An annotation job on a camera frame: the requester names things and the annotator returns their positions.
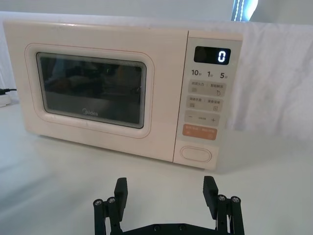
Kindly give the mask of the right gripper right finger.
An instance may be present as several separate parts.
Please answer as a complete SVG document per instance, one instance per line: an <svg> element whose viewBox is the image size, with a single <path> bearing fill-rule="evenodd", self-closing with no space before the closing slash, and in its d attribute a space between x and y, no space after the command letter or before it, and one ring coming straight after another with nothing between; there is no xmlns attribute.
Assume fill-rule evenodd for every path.
<svg viewBox="0 0 313 235"><path fill-rule="evenodd" d="M215 232L219 235L242 235L244 233L241 199L227 198L219 194L215 179L204 176L203 195L212 219L216 222Z"/></svg>

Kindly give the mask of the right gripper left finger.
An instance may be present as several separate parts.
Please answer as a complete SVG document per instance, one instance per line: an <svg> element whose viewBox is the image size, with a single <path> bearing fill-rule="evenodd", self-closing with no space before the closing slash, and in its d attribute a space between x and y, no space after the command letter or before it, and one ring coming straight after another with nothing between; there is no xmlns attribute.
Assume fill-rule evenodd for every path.
<svg viewBox="0 0 313 235"><path fill-rule="evenodd" d="M102 199L96 199L93 202L95 235L106 234L106 218L109 218L110 220L111 235L123 234L123 231L120 228L120 222L123 219L127 197L127 178L123 177L117 179L114 189L114 196L109 197L106 201L103 201Z"/></svg>

